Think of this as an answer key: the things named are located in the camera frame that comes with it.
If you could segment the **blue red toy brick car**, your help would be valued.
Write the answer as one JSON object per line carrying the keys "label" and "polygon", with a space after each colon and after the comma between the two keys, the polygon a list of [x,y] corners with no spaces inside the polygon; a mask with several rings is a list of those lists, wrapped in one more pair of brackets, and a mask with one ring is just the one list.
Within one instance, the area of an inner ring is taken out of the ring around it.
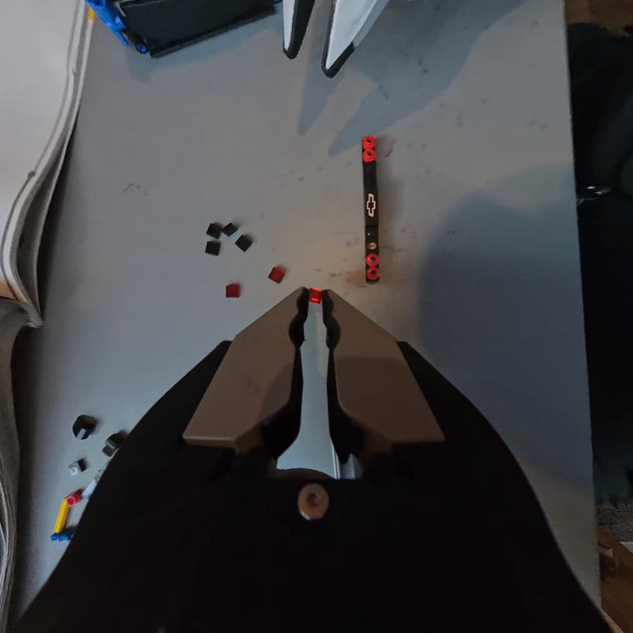
{"label": "blue red toy brick car", "polygon": [[86,1],[125,46],[163,57],[270,16],[276,1]]}

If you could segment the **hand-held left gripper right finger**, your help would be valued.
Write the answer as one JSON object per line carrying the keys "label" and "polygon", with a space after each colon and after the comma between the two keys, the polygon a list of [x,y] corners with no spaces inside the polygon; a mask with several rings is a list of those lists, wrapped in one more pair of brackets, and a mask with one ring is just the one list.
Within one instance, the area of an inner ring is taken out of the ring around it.
{"label": "hand-held left gripper right finger", "polygon": [[330,437],[340,458],[371,458],[446,437],[397,339],[335,293],[322,295]]}

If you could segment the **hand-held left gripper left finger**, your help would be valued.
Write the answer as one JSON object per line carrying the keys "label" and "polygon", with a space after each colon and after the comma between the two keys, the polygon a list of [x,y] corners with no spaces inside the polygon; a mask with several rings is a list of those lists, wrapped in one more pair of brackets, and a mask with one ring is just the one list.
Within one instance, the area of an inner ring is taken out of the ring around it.
{"label": "hand-held left gripper left finger", "polygon": [[238,333],[210,381],[183,439],[191,446],[265,449],[278,458],[301,419],[301,346],[308,289],[300,287]]}

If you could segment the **person's black clothed legs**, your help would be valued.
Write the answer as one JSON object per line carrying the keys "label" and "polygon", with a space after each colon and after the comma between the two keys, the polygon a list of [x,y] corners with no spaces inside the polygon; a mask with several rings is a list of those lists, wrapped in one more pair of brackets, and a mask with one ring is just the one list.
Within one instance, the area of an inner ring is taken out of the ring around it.
{"label": "person's black clothed legs", "polygon": [[568,27],[595,495],[632,499],[632,28]]}

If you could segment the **open instruction booklet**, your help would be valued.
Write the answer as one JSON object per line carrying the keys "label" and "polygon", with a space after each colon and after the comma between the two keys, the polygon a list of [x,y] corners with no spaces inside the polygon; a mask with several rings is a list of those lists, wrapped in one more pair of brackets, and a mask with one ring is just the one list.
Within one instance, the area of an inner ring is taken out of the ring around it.
{"label": "open instruction booklet", "polygon": [[1,2],[1,581],[13,568],[19,442],[15,339],[43,323],[37,262],[72,136],[94,18],[84,1]]}

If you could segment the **black brick strip red studs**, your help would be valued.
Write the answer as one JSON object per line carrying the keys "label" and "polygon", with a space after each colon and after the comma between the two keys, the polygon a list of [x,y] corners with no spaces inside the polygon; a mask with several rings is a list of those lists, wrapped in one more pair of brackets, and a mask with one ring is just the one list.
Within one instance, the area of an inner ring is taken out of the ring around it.
{"label": "black brick strip red studs", "polygon": [[363,223],[365,240],[365,279],[376,284],[380,279],[379,203],[377,182],[377,151],[374,136],[361,141],[363,179]]}

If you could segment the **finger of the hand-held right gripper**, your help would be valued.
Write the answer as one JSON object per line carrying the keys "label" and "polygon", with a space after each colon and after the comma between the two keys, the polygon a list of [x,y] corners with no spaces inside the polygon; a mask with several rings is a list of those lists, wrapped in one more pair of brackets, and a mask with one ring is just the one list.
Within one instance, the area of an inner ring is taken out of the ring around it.
{"label": "finger of the hand-held right gripper", "polygon": [[321,69],[336,76],[368,34],[388,1],[333,1],[328,20]]}
{"label": "finger of the hand-held right gripper", "polygon": [[283,1],[283,50],[295,59],[303,43],[315,1]]}

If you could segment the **scattered loose toy brick parts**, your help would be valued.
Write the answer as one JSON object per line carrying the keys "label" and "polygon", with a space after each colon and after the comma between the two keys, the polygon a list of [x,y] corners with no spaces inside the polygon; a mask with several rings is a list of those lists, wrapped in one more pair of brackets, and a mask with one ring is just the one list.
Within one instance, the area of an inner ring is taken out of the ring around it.
{"label": "scattered loose toy brick parts", "polygon": [[[93,416],[81,415],[75,419],[75,422],[72,425],[72,433],[76,439],[86,440],[97,430],[97,427],[98,421],[96,418]],[[68,525],[68,517],[71,509],[84,501],[87,502],[90,500],[97,485],[103,477],[108,464],[118,452],[128,435],[129,433],[127,431],[121,430],[108,436],[105,439],[105,443],[102,448],[102,453],[106,457],[104,465],[99,469],[99,471],[97,471],[97,474],[95,474],[87,486],[83,489],[77,489],[61,500],[52,534],[49,538],[51,542],[69,542],[74,538],[76,527]]]}

